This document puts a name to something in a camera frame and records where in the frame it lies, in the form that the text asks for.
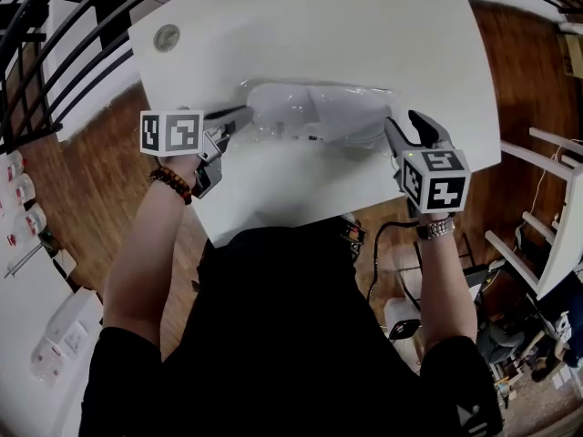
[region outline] white box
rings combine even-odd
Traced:
[[[147,110],[139,115],[139,150],[158,157],[202,151],[202,110]]]
[[[83,350],[87,339],[99,328],[103,307],[97,294],[80,288],[51,319],[45,338],[70,360]]]
[[[463,210],[471,172],[459,149],[406,150],[402,189],[422,214]]]

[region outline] person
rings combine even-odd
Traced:
[[[196,186],[197,157],[164,165]],[[451,233],[421,243],[420,376],[358,290],[347,241],[318,223],[246,230],[222,248],[208,243],[180,345],[162,361],[183,197],[154,180],[111,268],[79,435],[502,431]]]

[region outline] beaded bracelet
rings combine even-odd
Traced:
[[[184,179],[179,177],[169,168],[160,166],[160,168],[149,174],[149,179],[150,181],[158,180],[162,183],[166,183],[179,193],[180,197],[184,199],[186,205],[192,203],[192,190],[190,189],[190,186],[184,181]]]

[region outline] table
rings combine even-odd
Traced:
[[[167,53],[165,24],[180,39]],[[313,79],[398,91],[396,116],[420,110],[446,127],[472,171],[500,160],[496,99],[467,0],[172,0],[129,30],[152,109],[244,103],[249,77]],[[401,196],[388,154],[238,134],[223,180],[195,209],[215,244],[242,229],[297,226]]]

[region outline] cardboard box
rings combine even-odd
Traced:
[[[565,73],[583,78],[583,36],[559,34],[558,46],[563,56]]]

